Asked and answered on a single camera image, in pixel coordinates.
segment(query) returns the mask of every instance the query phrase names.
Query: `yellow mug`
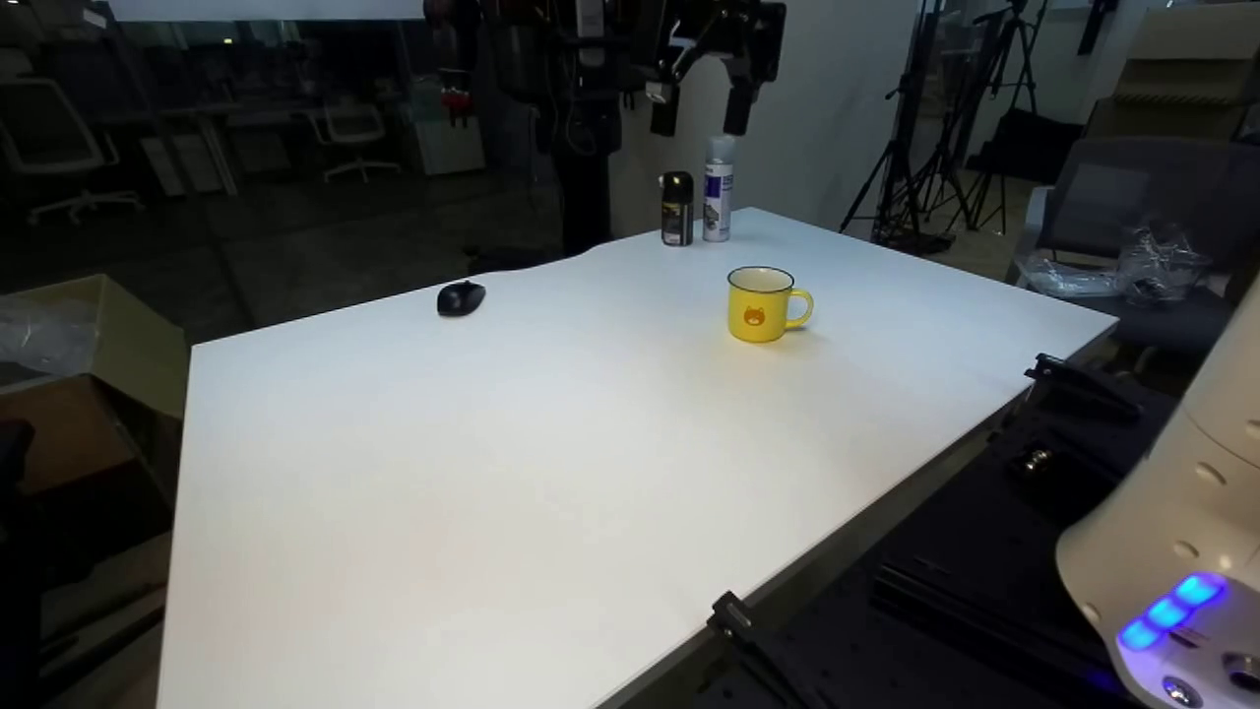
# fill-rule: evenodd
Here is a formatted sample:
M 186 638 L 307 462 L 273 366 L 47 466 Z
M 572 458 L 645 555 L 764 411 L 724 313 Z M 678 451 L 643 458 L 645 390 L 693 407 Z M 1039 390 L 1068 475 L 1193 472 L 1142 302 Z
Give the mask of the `yellow mug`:
M 743 341 L 777 341 L 786 331 L 807 325 L 813 311 L 813 295 L 795 289 L 795 277 L 766 262 L 746 262 L 729 277 L 732 302 L 729 302 L 729 325 Z

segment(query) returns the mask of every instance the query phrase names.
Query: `black computer mouse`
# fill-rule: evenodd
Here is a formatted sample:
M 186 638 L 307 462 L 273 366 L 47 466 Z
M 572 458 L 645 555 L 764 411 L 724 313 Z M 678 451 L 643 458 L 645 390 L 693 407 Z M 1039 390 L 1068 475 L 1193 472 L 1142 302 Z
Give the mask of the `black computer mouse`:
M 447 282 L 437 292 L 437 313 L 439 319 L 460 319 L 460 313 L 472 313 L 483 300 L 483 289 L 480 282 Z

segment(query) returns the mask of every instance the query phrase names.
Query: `wall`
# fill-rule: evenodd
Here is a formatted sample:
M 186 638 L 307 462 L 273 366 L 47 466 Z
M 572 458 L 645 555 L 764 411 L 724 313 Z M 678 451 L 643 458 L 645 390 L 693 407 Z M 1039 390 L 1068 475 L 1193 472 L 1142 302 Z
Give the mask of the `wall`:
M 838 224 L 850 191 L 882 155 L 892 122 L 912 0 L 786 0 L 781 84 L 760 90 L 735 155 L 735 204 Z M 724 67 L 701 57 L 682 96 L 678 138 L 645 130 L 651 111 L 624 114 L 614 156 L 614 227 L 656 224 L 656 173 L 704 166 L 724 119 Z
M 1111 96 L 1124 46 L 1148 9 L 1165 0 L 1123 0 L 1092 57 L 1075 56 L 1086 13 L 1056 9 L 1035 50 L 1039 111 L 1086 122 L 1096 99 Z M 833 227 L 863 178 L 890 141 L 892 102 L 916 0 L 786 0 L 786 38 L 781 84 L 764 86 L 753 130 L 735 156 L 735 204 L 764 204 Z M 624 114 L 624 145 L 614 156 L 614 227 L 656 224 L 660 170 L 704 166 L 704 141 L 724 119 L 724 67 L 704 57 L 683 80 L 678 138 L 645 130 L 651 111 Z M 976 141 L 1005 114 L 995 96 L 980 111 Z

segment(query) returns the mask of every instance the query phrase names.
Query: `white device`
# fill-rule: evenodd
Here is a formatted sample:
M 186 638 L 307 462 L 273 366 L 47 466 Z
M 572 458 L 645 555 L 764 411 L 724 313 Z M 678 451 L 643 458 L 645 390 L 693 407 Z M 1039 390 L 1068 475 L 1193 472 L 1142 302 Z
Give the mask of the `white device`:
M 1145 706 L 1260 706 L 1260 289 L 1060 580 Z

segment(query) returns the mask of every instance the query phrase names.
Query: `floor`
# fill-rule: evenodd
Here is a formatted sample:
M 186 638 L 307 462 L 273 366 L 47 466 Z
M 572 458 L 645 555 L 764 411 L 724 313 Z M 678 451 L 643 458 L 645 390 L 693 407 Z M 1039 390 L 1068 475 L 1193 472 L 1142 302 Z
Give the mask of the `floor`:
M 191 341 L 316 311 L 430 289 L 463 277 L 470 252 L 556 252 L 556 190 L 504 178 L 378 182 L 378 186 L 253 186 L 245 198 L 152 204 L 141 216 L 95 216 L 84 227 L 17 227 L 0 235 L 0 292 L 84 271 L 110 271 Z M 995 222 L 958 235 L 942 262 L 1005 277 L 1012 231 Z M 90 583 L 47 594 L 47 627 L 84 627 L 90 606 L 122 615 L 78 631 L 110 633 L 161 610 L 165 538 L 141 545 Z M 148 709 L 158 696 L 161 627 L 141 631 L 106 669 L 59 692 L 55 709 Z

